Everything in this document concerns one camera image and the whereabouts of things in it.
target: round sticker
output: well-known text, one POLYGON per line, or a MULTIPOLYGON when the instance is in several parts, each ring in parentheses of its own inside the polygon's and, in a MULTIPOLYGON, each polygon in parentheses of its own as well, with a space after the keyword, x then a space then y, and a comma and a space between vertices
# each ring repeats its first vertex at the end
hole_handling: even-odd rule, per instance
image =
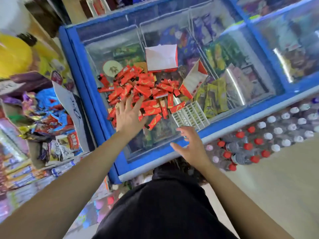
POLYGON ((122 65, 115 60, 109 60, 103 65, 104 73, 110 77, 114 77, 118 72, 122 70, 122 68, 122 65))

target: person's left hand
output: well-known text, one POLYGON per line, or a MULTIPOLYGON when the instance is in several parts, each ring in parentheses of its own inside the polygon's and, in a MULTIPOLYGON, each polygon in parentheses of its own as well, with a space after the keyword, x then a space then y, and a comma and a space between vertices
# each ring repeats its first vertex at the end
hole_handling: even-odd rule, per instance
POLYGON ((138 112, 141 108, 143 97, 141 97, 132 108, 133 96, 123 99, 116 108, 116 131, 121 132, 129 140, 133 139, 146 123, 147 117, 138 120, 138 112))

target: chest freezer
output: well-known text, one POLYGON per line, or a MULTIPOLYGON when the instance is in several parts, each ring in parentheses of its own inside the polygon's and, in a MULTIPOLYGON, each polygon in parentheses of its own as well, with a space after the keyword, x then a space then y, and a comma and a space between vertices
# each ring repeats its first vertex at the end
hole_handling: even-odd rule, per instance
POLYGON ((156 74, 159 79, 181 84, 198 60, 209 73, 192 100, 177 97, 188 106, 130 141, 111 168, 112 182, 177 157, 169 143, 187 144, 178 126, 196 127, 206 143, 319 90, 318 0, 286 2, 259 14, 247 8, 252 2, 150 0, 60 28, 98 145, 115 133, 107 120, 107 93, 97 91, 100 73, 113 82, 126 65, 145 62, 146 47, 160 44, 177 45, 178 70, 156 74))

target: red and white box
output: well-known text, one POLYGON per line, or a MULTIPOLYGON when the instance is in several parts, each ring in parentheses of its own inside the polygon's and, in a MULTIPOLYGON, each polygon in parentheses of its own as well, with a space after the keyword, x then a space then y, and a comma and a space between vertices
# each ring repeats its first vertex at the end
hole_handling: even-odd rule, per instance
POLYGON ((187 96, 189 99, 192 99, 198 88, 208 77, 208 72, 205 69, 203 63, 199 59, 193 68, 190 70, 186 78, 183 80, 183 83, 180 87, 180 92, 187 96))
POLYGON ((178 59, 176 44, 146 47, 145 54, 148 72, 177 71, 178 59))

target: black clothing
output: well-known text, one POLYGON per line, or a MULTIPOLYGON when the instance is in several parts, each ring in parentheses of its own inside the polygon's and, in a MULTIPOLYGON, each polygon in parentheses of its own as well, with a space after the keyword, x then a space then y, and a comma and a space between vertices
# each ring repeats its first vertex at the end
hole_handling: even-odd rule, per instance
POLYGON ((103 219, 93 239, 237 237, 219 220, 193 178, 160 166, 152 181, 128 191, 103 219))

